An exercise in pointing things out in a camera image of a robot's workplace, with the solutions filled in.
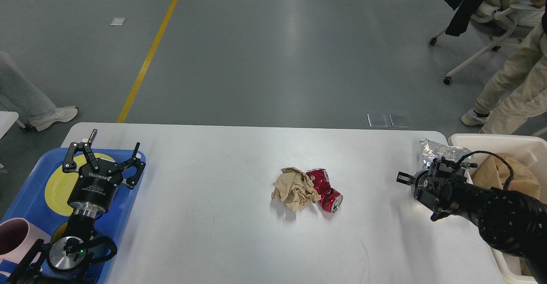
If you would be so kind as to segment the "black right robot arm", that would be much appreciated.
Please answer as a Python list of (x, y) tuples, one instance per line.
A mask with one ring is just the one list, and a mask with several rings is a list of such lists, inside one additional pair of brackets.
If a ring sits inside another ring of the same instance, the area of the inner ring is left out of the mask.
[(546, 205), (530, 195), (509, 190), (512, 168), (502, 189), (468, 183), (465, 170), (477, 167), (466, 161), (471, 155), (467, 153), (458, 161), (434, 159), (428, 169), (415, 175), (399, 172), (397, 181), (412, 187), (415, 200), (432, 211), (433, 222), (451, 215), (462, 216), (477, 226), (490, 247), (523, 258), (536, 282), (546, 283)]

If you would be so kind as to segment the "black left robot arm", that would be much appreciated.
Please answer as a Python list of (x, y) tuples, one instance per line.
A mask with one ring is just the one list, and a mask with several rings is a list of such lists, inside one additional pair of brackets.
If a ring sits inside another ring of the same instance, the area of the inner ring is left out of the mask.
[(3, 284), (103, 284), (145, 156), (91, 146), (97, 130), (44, 154), (1, 220)]

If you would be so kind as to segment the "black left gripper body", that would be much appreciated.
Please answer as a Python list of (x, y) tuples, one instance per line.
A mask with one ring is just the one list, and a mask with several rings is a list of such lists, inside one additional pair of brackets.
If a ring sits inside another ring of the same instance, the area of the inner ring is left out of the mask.
[(74, 209), (74, 215), (96, 216), (109, 211), (118, 186), (121, 184), (119, 173), (104, 176), (84, 172), (78, 177), (67, 204)]

